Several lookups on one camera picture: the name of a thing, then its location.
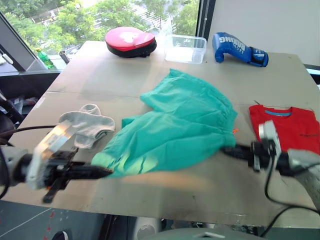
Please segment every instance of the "green bottle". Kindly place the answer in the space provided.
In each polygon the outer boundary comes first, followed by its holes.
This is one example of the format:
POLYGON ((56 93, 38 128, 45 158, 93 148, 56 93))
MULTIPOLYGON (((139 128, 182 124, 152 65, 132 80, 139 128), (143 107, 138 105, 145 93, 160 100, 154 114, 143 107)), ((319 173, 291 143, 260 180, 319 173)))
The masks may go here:
POLYGON ((48 69, 51 69, 55 66, 48 55, 44 51, 42 51, 40 47, 37 47, 35 50, 38 52, 38 57, 42 60, 42 62, 48 69))

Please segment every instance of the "green fabric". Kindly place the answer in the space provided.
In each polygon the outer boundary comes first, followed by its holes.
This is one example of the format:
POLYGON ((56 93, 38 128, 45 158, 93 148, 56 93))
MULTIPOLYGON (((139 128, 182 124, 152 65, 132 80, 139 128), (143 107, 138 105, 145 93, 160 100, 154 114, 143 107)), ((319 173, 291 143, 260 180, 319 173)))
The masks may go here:
POLYGON ((92 160, 113 169, 114 177, 176 171, 236 144, 232 130, 237 113, 206 81, 171 69, 140 99, 153 111, 123 119, 122 130, 92 160))

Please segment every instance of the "red t-shirt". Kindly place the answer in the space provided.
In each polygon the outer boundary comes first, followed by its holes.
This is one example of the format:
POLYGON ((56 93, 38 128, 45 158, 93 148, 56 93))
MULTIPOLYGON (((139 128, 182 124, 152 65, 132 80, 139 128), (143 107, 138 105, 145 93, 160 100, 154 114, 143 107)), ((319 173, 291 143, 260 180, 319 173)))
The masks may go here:
POLYGON ((278 110, 263 105, 253 105, 249 107, 249 111, 252 126, 259 141, 259 124, 272 120, 282 151, 309 150, 320 155, 320 125, 313 111, 297 107, 278 110))

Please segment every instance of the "window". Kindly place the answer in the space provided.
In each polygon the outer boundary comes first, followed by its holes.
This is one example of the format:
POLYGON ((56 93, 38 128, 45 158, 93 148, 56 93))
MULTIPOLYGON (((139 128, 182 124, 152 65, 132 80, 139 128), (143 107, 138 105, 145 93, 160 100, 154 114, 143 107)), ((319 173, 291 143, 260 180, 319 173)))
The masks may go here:
POLYGON ((72 56, 120 26, 157 35, 169 17, 174 34, 195 36, 199 0, 2 0, 0 11, 33 51, 72 56))

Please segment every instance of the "table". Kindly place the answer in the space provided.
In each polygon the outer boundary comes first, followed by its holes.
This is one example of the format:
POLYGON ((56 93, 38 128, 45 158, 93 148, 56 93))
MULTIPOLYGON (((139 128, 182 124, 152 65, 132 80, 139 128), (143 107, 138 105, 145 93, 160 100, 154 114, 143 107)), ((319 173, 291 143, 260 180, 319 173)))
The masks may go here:
MULTIPOLYGON (((259 102, 266 106, 296 106, 315 111, 319 119, 320 93, 296 55, 270 53, 266 68, 254 67, 232 57, 221 64, 208 49, 202 64, 167 62, 160 47, 150 57, 126 59, 111 54, 104 42, 87 41, 47 92, 38 101, 21 127, 56 124, 59 116, 78 110, 87 103, 97 104, 103 115, 112 117, 116 131, 121 119, 151 109, 140 100, 175 68, 210 82, 233 103, 238 112, 237 142, 255 139, 248 107, 259 102)), ((48 129, 16 133, 11 142, 30 151, 48 129)), ((112 134, 91 150, 80 150, 75 160, 91 161, 112 134)), ((69 150, 73 139, 63 149, 69 150)), ((264 196, 265 172, 255 173, 245 162, 220 152, 195 166, 177 172, 153 172, 97 181, 71 181, 60 191, 54 208, 85 212, 167 218, 236 225, 267 225, 281 206, 264 196)), ((295 180, 274 174, 272 196, 282 201, 314 207, 305 189, 295 180)), ((4 200, 42 206, 45 190, 32 191, 25 184, 10 188, 4 200)), ((320 228, 314 213, 288 211, 276 226, 320 228)))

